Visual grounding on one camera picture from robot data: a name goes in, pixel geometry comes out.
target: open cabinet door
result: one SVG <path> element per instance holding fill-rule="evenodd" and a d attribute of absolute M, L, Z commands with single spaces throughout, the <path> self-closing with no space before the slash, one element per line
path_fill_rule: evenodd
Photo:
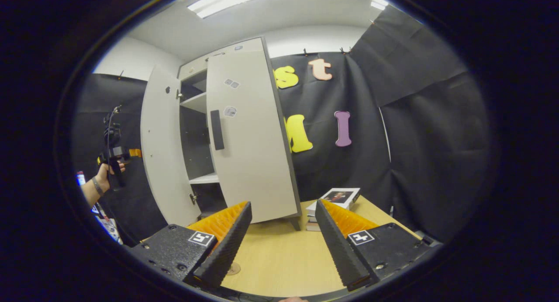
<path fill-rule="evenodd" d="M 225 202 L 250 201 L 252 222 L 263 222 L 300 214 L 300 204 L 265 44 L 250 41 L 251 49 L 208 59 L 206 105 Z"/>
<path fill-rule="evenodd" d="M 140 138 L 146 175 L 153 197 L 167 224 L 187 226 L 200 208 L 182 154 L 179 125 L 180 82 L 156 65 L 145 89 L 141 108 Z"/>

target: table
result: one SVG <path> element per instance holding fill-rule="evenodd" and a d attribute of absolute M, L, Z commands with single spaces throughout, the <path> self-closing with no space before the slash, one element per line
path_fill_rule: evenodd
<path fill-rule="evenodd" d="M 309 296 L 343 289 L 322 233 L 305 230 L 306 207 L 313 202 L 301 202 L 302 231 L 295 231 L 287 219 L 251 224 L 235 257 L 240 272 L 225 276 L 221 285 L 264 296 Z M 394 222 L 421 239 L 363 196 L 351 210 L 378 225 Z"/>

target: cabinet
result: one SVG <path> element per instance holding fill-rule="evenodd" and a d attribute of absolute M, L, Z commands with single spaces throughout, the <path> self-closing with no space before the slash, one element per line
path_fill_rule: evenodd
<path fill-rule="evenodd" d="M 178 92 L 186 100 L 179 102 Z M 200 209 L 190 202 L 190 184 L 203 183 L 219 183 L 227 206 L 249 200 L 252 222 L 301 214 L 283 114 L 262 38 L 195 59 L 180 67 L 178 78 L 156 66 L 146 87 L 141 120 L 150 188 L 168 223 L 193 222 L 192 215 Z M 148 127 L 161 128 L 158 140 L 145 130 Z M 159 156 L 155 162 L 150 160 L 152 150 L 166 153 L 155 152 L 154 157 Z M 177 174 L 162 179 L 171 170 Z M 159 183 L 172 180 L 182 183 L 171 187 Z"/>

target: book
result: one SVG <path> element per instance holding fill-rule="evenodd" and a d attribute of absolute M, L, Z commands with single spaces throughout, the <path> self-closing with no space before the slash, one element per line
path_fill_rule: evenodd
<path fill-rule="evenodd" d="M 359 188 L 332 188 L 319 199 L 324 199 L 344 209 L 349 209 L 359 197 Z M 314 217 L 316 201 L 307 207 L 307 216 Z"/>
<path fill-rule="evenodd" d="M 307 231 L 320 231 L 318 222 L 307 222 Z"/>

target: black backdrop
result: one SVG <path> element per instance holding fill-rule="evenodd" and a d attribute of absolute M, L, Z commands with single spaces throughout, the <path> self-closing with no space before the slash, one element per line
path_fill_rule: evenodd
<path fill-rule="evenodd" d="M 330 63 L 330 80 L 313 76 L 309 61 Z M 293 153 L 302 201 L 332 187 L 361 194 L 411 229 L 447 242 L 479 202 L 489 163 L 487 114 L 481 93 L 459 57 L 424 25 L 387 7 L 352 51 L 272 59 L 291 66 L 294 87 L 279 89 L 284 116 L 304 115 L 313 148 Z M 76 113 L 72 150 L 76 170 L 96 174 L 103 146 L 102 118 L 123 105 L 122 145 L 140 147 L 146 82 L 91 75 Z M 352 144 L 337 147 L 335 111 L 349 111 Z M 390 142 L 390 152 L 386 142 Z M 101 204 L 117 218 L 123 240 L 134 244 L 166 223 L 148 187 L 141 161 L 127 167 L 129 185 Z"/>

